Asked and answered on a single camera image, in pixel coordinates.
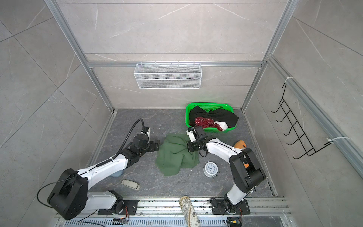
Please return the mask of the green skirt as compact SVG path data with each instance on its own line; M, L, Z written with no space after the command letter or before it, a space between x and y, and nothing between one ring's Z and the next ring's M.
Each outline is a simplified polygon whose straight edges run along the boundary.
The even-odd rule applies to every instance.
M167 134L156 158L156 166L164 176L177 175L182 168L194 168L199 164L199 154L188 151L189 141L187 134Z

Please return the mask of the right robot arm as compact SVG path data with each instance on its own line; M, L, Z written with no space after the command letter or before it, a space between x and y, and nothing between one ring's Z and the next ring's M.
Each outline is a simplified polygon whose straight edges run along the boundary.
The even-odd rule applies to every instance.
M223 200L212 199L211 205L216 208L213 214L250 214L246 196L266 179L256 155L250 148L235 148L221 142L214 136L208 136L201 126L187 130L190 141L187 148L190 153L204 150L226 161L231 168L234 185Z

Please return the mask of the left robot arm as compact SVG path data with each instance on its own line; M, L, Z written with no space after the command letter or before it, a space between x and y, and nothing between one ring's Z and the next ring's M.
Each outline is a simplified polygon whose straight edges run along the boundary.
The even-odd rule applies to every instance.
M108 159L83 169L65 170L52 183L53 190L41 205L57 211L65 220L88 211L103 210L112 215L125 212L123 197L114 190L90 192L90 189L105 178L131 167L147 152L159 151L160 141L152 141L150 132L150 128L143 124L141 133L130 143L124 140Z

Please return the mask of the red polka dot skirt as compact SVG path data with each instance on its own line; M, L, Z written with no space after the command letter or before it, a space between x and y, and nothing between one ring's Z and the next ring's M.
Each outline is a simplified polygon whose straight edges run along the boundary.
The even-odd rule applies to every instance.
M203 129L205 128L216 128L219 131L223 131L223 127L215 122L211 118L203 118L203 117L197 117L194 120L195 126L201 126Z

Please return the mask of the white garment in basket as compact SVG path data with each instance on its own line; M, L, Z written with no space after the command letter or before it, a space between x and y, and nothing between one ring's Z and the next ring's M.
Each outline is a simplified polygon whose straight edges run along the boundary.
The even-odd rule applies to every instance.
M216 122L216 124L219 126L220 131L225 131L228 129L228 125L225 122Z

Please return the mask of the black skirt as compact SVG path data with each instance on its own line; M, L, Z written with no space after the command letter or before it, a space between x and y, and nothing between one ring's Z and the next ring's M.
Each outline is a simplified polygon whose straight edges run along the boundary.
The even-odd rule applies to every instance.
M189 113L189 125L191 127L196 127L194 120L197 117L211 118L215 122L225 122L227 123L228 128L234 128L239 120L239 117L236 114L222 108L206 111L201 107L196 106Z

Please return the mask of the white alarm clock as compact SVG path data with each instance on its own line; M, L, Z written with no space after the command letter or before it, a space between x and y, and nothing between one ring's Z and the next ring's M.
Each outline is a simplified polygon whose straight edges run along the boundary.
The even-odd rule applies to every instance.
M204 165L203 173L208 178L215 178L218 174L218 166L214 162L207 162Z

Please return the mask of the green plastic basket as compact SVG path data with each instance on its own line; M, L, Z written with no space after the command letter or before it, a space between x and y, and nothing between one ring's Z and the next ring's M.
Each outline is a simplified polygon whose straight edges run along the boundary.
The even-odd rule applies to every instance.
M189 125L189 123L190 123L190 121L189 121L189 113L196 106L199 106L199 107L201 107L202 109L204 109L206 111L211 111L211 110L215 110L215 109L218 109L218 108L222 108L222 109L225 109L225 110L228 110L228 111L234 113L233 108L230 105L228 105L228 104L223 104L223 103L190 103L186 107L186 114L185 114L185 123L186 123L186 126L187 127L191 127ZM231 130L234 130L235 128L236 127L229 128L229 129L227 129L225 131L231 131Z

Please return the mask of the light blue cup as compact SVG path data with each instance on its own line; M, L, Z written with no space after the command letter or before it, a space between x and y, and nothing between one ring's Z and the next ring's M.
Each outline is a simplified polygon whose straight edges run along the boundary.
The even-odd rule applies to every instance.
M121 177L122 174L123 174L123 170L120 170L120 171L117 171L117 172L111 174L110 177L117 178L117 177Z

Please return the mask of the orange plush toy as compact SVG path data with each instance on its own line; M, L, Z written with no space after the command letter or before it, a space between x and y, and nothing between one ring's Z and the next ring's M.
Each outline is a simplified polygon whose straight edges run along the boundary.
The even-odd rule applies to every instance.
M247 145L244 141L240 140L234 144L234 147L237 149L246 149Z

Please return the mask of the beige remote control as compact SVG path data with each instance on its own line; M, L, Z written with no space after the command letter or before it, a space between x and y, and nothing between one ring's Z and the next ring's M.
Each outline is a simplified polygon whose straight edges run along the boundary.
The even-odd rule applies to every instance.
M126 179L122 180L122 185L137 191L140 189L140 185L138 183Z

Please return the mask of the patterned rolled cloth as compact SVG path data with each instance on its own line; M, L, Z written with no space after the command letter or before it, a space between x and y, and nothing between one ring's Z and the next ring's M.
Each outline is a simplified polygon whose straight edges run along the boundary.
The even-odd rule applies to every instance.
M200 220L195 212L194 206L188 196L179 199L179 205L183 212L188 227L200 227Z

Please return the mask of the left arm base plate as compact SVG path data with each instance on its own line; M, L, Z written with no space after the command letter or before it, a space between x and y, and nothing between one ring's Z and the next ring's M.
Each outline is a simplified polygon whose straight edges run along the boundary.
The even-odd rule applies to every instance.
M139 200L123 200L121 203L114 205L110 210L99 209L98 215L135 215Z

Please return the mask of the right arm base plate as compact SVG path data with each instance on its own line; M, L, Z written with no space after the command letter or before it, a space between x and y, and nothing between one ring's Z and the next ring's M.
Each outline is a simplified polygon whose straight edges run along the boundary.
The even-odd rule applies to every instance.
M242 215L248 215L251 213L247 200L242 200L236 205L232 205L231 202L227 199L211 198L210 204L212 206L212 213L215 215L226 214L227 212L230 214L237 213Z

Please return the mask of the black wall hook rack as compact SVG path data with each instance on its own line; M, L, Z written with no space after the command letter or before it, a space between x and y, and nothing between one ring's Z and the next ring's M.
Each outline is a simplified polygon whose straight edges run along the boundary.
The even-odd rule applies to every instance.
M283 123L287 121L290 125L289 131L287 133L283 133L284 136L288 137L291 134L295 136L295 140L293 142L287 143L288 146L293 146L296 143L300 144L303 149L303 153L301 155L293 157L293 159L297 160L302 157L311 157L312 155L318 153L319 151L323 150L324 148L328 147L329 145L333 144L333 142L328 141L323 144L321 148L315 148L309 138L309 136L306 134L305 130L303 129L303 126L298 121L297 117L293 113L292 109L286 102L284 96L286 93L286 87L287 85L284 84L282 86L282 96L278 103L278 107L275 111L271 111L273 114L276 113L283 113L283 117L280 120L276 120L277 123Z

